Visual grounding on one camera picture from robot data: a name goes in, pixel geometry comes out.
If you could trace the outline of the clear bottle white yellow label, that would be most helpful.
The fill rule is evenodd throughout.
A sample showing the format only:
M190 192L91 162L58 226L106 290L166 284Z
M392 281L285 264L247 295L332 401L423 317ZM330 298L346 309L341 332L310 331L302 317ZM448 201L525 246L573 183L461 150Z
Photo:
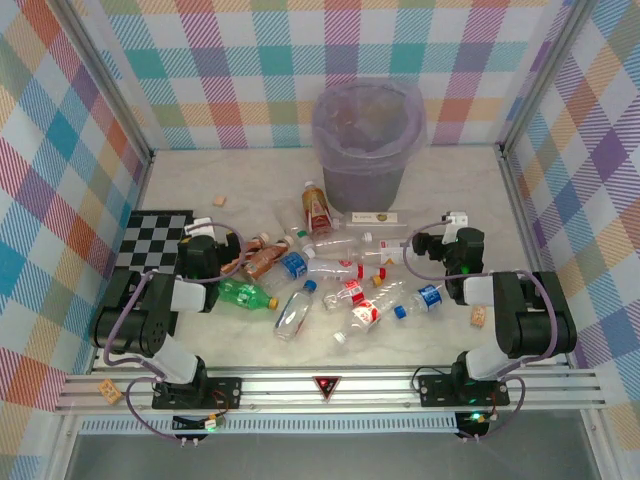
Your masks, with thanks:
M347 259L367 265L402 264L405 239L374 240L348 250Z

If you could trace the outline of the crushed brown orange bottle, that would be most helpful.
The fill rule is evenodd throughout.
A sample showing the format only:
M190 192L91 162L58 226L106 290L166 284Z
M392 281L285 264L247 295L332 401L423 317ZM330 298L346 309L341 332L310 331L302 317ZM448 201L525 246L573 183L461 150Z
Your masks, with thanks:
M294 239L285 235L255 253L243 266L243 275L251 282L257 281L294 245Z

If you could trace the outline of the green bottle yellow cap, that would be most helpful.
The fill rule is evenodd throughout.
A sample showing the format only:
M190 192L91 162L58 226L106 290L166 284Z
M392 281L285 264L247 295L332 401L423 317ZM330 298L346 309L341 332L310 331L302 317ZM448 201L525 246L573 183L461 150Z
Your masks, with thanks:
M259 286L227 278L219 283L219 299L248 310L276 310L279 299Z

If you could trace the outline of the blue label bottle blue cap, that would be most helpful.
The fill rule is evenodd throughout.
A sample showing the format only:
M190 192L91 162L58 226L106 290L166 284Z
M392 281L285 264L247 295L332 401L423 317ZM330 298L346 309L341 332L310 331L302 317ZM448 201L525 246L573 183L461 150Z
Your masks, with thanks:
M442 304L441 285L428 284L405 295L393 312L399 320L428 314Z

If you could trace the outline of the clear bottle yellow cap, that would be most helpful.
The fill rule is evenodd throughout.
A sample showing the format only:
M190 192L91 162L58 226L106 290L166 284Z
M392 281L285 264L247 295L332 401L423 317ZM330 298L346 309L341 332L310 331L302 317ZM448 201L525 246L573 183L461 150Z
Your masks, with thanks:
M383 283L372 291L369 301L381 314L383 314L401 304L406 293L406 289L406 280L389 279L386 283Z

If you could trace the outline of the crushed clear bottle blue label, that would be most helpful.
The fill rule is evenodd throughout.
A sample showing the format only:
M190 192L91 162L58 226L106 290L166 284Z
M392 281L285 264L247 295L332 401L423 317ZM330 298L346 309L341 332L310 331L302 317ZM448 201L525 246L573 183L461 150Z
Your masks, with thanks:
M307 273L306 256L291 252L279 260L262 275L258 284L270 295L276 296L281 290L289 287L294 281L304 277Z

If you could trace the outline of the small crushed red label bottle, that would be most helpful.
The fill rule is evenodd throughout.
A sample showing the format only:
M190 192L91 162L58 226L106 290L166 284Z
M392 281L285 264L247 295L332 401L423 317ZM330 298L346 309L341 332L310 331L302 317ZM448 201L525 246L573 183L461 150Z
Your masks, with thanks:
M326 293L322 304L327 311L333 311L342 307L355 307L364 299L364 291L360 282L349 280L342 283L337 289Z

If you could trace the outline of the red label bottle white cap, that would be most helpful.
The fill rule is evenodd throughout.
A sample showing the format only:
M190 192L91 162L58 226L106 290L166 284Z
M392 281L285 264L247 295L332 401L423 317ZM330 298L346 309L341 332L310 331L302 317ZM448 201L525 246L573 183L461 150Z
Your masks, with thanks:
M340 345L367 334L381 318L380 309L371 301L363 300L344 317L342 327L332 337Z

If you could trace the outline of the plain clear bottle white cap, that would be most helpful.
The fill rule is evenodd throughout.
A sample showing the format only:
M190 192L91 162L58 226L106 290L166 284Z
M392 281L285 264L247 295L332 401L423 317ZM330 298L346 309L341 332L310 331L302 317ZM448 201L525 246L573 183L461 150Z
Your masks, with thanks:
M371 232L349 233L335 231L331 235L315 239L313 245L317 254L333 254L358 249L360 246L369 244L372 241Z

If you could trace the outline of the tall clear bottle blue cap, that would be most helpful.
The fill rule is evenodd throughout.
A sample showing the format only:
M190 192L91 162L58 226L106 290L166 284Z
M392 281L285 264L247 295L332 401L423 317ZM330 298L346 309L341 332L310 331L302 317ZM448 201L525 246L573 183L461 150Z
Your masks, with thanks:
M274 334L278 338L290 340L298 334L311 310L316 289L314 280L306 280L291 294L274 326Z

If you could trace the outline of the brown tea bottle red label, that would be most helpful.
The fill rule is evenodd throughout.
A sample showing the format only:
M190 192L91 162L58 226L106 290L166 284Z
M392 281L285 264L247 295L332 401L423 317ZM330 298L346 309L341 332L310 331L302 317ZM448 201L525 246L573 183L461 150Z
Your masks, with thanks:
M307 181L302 194L307 232L314 239L329 236L333 231L332 217L325 194L313 181Z

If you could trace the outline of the grey round waste bin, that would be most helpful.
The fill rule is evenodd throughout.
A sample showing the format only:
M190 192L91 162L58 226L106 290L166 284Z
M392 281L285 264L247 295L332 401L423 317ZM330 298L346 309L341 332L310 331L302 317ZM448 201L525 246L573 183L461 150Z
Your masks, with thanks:
M405 166L371 174L362 170L353 173L330 170L323 166L317 149L314 146L313 148L323 169L327 199L333 208L341 213L390 209L396 199L405 168L421 149L410 157Z

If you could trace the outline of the black and grey chessboard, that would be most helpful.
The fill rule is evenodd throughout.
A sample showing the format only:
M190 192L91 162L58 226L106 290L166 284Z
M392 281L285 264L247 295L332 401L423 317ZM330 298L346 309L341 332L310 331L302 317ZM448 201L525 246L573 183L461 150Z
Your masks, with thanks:
M134 210L131 212L114 270L146 273L157 270L174 274L178 244L186 225L194 220L192 210Z

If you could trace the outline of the red triangle emblem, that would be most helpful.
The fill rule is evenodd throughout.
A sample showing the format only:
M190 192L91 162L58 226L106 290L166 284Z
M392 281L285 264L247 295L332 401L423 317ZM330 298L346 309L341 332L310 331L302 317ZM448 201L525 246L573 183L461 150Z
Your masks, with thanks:
M313 376L313 382L323 397L324 402L329 402L341 380L340 376Z

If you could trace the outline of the small circuit board with LED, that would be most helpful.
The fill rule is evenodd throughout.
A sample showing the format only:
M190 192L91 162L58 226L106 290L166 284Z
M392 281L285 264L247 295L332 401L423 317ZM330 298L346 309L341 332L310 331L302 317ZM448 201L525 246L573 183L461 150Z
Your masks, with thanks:
M490 412L456 412L455 417L460 433L483 436L489 431Z
M213 432L224 424L224 420L223 414L211 414L204 418L174 416L172 429Z

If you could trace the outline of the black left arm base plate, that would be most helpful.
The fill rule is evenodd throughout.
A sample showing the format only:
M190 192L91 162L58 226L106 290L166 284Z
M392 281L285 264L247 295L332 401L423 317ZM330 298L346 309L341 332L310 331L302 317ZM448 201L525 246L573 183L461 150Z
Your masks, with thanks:
M153 385L154 410L233 410L240 407L242 379L206 377L188 384Z

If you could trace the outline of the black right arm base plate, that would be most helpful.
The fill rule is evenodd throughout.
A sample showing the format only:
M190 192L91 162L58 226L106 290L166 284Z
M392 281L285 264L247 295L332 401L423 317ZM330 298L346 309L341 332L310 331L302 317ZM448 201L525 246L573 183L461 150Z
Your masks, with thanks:
M459 383L450 375L418 377L422 407L493 407L508 406L510 397L504 383L467 381Z

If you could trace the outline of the aluminium mounting rail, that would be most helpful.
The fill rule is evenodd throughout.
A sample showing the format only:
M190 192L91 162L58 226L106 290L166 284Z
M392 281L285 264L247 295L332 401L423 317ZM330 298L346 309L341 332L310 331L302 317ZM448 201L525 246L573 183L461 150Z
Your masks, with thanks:
M413 370L403 368L322 369L212 369L213 376L242 379L239 413L364 413L417 412L422 409L420 397L410 385ZM510 404L502 411L515 408L525 390L524 410L586 410L607 406L604 390L593 370L570 369L568 366L543 365L515 372L516 380L507 382ZM139 370L99 368L90 375L67 378L57 401L57 414L122 414L126 404L109 405L99 394L98 386L111 379L123 390L140 377ZM340 376L341 380L329 402L315 386L313 376Z

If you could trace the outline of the aluminium frame post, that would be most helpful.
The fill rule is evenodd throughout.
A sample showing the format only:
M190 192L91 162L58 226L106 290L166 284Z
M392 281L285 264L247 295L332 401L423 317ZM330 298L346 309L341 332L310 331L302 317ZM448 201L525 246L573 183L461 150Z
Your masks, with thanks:
M86 65L98 89L106 97L106 101L120 122L124 133L133 144L136 153L147 167L153 158L153 151L145 139L138 122L125 102L114 77L104 62L99 49L89 35L81 17L75 11L71 0L47 0L49 7L69 36L78 55Z
M531 123L547 88L555 79L598 1L567 0L562 3L500 133L497 145L504 156L514 150Z

